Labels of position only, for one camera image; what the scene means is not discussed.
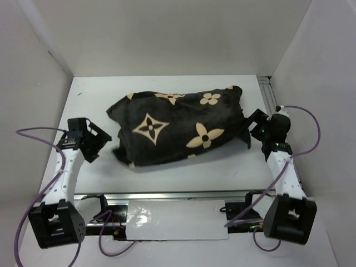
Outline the black beige patterned pillowcase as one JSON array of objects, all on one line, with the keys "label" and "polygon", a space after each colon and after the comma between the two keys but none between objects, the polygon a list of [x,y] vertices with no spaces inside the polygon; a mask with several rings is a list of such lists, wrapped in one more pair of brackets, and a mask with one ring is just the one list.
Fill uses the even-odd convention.
[{"label": "black beige patterned pillowcase", "polygon": [[120,127],[120,143],[112,152],[135,168],[189,159],[234,139],[250,147],[242,95],[236,85],[185,94],[131,93],[107,109]]}]

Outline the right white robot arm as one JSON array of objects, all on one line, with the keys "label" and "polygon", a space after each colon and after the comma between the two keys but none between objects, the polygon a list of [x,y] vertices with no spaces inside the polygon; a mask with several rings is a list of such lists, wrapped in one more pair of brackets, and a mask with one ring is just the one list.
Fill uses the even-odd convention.
[{"label": "right white robot arm", "polygon": [[276,196],[267,208],[263,232],[267,238],[305,245],[317,213],[317,205],[308,200],[294,167],[295,154],[287,143],[291,122],[286,107],[279,106],[271,116],[257,109],[248,117],[256,125],[251,136],[261,142],[262,153],[271,169]]}]

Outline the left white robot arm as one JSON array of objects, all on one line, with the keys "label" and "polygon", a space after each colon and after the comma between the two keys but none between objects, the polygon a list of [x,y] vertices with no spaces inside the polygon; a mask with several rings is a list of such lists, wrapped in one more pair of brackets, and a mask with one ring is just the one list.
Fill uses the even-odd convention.
[{"label": "left white robot arm", "polygon": [[67,123],[68,130],[57,145],[59,177],[28,215],[42,249],[80,244],[86,236],[86,225],[93,218],[103,222],[110,215],[104,194],[88,194],[75,200],[75,189],[83,163],[93,163],[112,138],[87,118],[71,118]]}]

